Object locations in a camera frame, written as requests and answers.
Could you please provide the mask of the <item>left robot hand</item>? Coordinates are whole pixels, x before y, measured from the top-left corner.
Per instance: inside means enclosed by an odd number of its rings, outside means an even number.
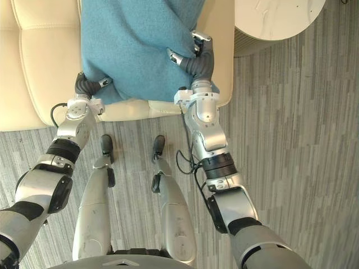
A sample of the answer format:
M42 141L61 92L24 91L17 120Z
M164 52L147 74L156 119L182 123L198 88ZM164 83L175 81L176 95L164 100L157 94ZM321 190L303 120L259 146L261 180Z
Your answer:
M93 82L86 78L85 74L80 72L77 74L75 81L75 94L77 97L85 97L91 99L102 88L110 85L113 80L105 77L100 81Z

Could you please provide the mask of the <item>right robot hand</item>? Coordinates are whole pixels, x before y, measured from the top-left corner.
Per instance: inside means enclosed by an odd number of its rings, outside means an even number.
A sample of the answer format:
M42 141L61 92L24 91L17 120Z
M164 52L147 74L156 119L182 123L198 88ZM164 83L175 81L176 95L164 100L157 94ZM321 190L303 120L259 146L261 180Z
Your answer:
M193 81L211 81L214 71L213 40L197 30L191 32L195 43L195 58L186 58L167 48L167 54L174 64L192 76Z

